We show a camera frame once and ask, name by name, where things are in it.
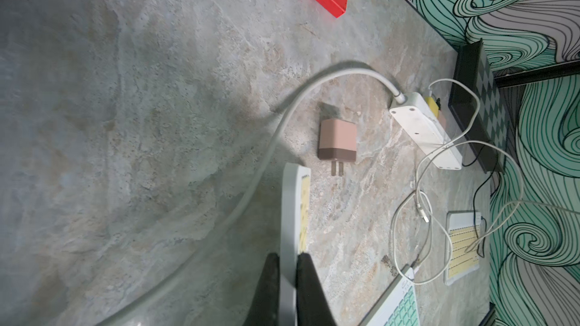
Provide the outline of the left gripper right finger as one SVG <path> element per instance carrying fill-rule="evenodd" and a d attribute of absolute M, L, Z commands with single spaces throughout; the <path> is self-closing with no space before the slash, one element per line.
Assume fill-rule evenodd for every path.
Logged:
<path fill-rule="evenodd" d="M 336 326 L 311 255 L 298 256 L 297 314 L 299 326 Z"/>

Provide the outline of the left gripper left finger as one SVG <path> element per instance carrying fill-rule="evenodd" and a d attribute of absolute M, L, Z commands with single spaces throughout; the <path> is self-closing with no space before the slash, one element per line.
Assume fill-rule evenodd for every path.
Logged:
<path fill-rule="evenodd" d="M 277 326 L 279 312 L 279 255 L 266 257 L 244 326 Z"/>

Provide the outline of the green wireless keyboard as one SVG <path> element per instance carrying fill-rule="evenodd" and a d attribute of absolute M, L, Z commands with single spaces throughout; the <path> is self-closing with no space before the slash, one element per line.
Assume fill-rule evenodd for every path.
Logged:
<path fill-rule="evenodd" d="M 412 267 L 405 265 L 403 274 L 394 279 L 360 325 L 420 326 Z"/>

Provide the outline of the pink charger with white cable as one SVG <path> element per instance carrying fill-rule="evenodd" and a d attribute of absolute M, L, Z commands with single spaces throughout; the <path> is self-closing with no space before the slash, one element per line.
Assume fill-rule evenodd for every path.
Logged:
<path fill-rule="evenodd" d="M 344 175 L 344 164 L 354 163 L 357 154 L 357 127 L 342 119 L 325 119 L 320 123 L 317 157 L 331 162 L 331 175 Z"/>

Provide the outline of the white power strip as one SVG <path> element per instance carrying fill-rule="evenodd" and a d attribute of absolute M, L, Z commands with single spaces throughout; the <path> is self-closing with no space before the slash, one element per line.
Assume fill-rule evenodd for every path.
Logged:
<path fill-rule="evenodd" d="M 395 97 L 390 113 L 434 166 L 450 171 L 462 169 L 462 155 L 420 93 Z"/>

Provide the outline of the yellow charger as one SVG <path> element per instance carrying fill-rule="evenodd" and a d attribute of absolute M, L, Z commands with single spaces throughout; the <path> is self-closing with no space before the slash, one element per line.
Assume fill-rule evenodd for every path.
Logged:
<path fill-rule="evenodd" d="M 425 99 L 425 102 L 427 103 L 430 111 L 432 111 L 434 117 L 436 119 L 438 119 L 439 118 L 440 111 L 441 111 L 441 109 L 440 109 L 440 100 L 439 99 L 436 99 L 436 98 L 434 98 L 432 96 L 428 96 L 428 97 L 426 97 L 424 99 Z"/>

